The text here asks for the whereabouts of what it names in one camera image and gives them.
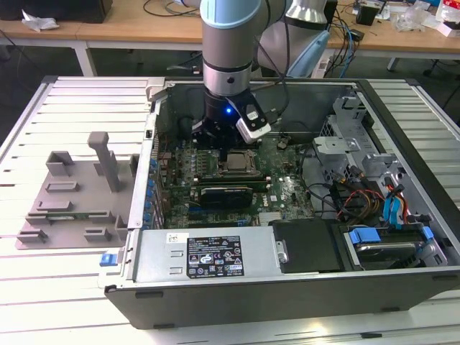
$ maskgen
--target power supply label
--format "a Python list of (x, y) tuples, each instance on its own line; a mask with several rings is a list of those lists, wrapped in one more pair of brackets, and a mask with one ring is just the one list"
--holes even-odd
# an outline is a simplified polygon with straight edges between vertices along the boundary
[(189, 278), (243, 275), (243, 253), (239, 236), (187, 239), (187, 276)]

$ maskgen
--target black box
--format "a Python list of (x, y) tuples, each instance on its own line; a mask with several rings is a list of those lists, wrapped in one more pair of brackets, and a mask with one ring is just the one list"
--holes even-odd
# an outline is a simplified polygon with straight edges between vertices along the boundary
[(356, 16), (356, 23), (371, 26), (379, 10), (380, 8), (376, 6), (361, 5)]
[(18, 20), (26, 13), (40, 18), (102, 23), (112, 0), (0, 0), (0, 19)]

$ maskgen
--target white paper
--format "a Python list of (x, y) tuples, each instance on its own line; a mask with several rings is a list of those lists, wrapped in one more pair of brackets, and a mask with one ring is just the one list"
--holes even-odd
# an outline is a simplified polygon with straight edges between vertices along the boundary
[(22, 10), (22, 15), (24, 16), (22, 24), (36, 32), (40, 32), (41, 30), (56, 29), (59, 27), (58, 23), (56, 23), (56, 20), (53, 18), (34, 17), (24, 12), (24, 10)]
[(437, 29), (439, 24), (441, 22), (438, 22), (436, 20), (436, 16), (430, 14), (428, 17), (426, 17), (426, 19), (423, 21), (422, 25), (424, 27), (430, 27), (431, 29)]

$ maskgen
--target metal bracket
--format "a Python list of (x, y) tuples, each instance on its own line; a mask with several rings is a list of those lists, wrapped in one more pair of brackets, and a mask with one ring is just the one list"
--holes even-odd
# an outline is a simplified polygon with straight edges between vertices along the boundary
[(325, 155), (346, 155), (348, 152), (359, 151), (359, 145), (353, 138), (317, 137), (316, 149)]

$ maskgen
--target electronic device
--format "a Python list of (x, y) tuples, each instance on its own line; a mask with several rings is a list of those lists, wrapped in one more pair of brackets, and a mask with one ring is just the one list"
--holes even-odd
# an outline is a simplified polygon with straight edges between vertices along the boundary
[(374, 23), (375, 16), (379, 13), (380, 6), (377, 3), (369, 2), (359, 6), (358, 14), (356, 15), (356, 23), (361, 25), (371, 26)]
[(102, 23), (112, 0), (0, 0), (0, 19), (22, 18), (22, 10), (34, 17)]
[(459, 284), (460, 212), (368, 82), (288, 80), (282, 121), (225, 160), (176, 135), (203, 82), (159, 82), (105, 288), (134, 327), (403, 311)]

